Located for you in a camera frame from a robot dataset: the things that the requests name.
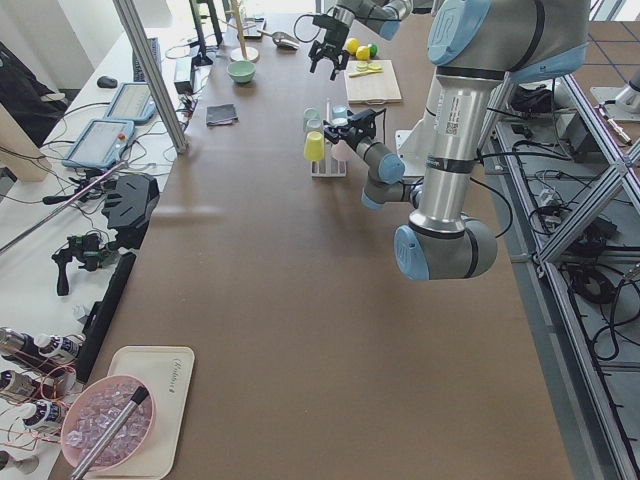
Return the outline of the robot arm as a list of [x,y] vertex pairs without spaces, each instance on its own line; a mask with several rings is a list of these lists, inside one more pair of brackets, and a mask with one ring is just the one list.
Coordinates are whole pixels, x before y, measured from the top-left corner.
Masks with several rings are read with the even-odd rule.
[[373,111],[325,127],[330,142],[345,142],[367,164],[366,206],[413,203],[394,235],[407,278],[472,278],[493,265],[495,235],[463,213],[491,93],[504,80],[530,83],[578,69],[589,9],[586,1],[446,1],[434,8],[427,53],[435,72],[417,127],[425,165],[417,187],[404,184],[402,160],[376,140]]
[[330,13],[315,15],[312,24],[324,31],[321,41],[314,40],[310,51],[310,72],[317,64],[330,60],[333,64],[330,79],[346,69],[349,53],[345,50],[346,40],[355,21],[386,40],[391,40],[399,29],[399,23],[414,9],[413,1],[337,1]]

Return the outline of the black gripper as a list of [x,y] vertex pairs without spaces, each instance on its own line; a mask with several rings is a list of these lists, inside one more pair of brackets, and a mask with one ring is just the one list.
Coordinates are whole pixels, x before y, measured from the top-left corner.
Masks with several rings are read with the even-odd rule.
[[309,51],[311,60],[310,72],[316,71],[319,61],[323,58],[333,63],[345,63],[349,54],[344,50],[344,44],[349,33],[349,26],[336,16],[329,14],[315,15],[312,24],[324,30],[324,39],[315,40]]
[[332,144],[344,140],[352,150],[356,150],[360,144],[373,143],[376,137],[376,118],[383,111],[365,109],[353,112],[347,109],[346,112],[345,122],[341,125],[324,122],[324,137]]

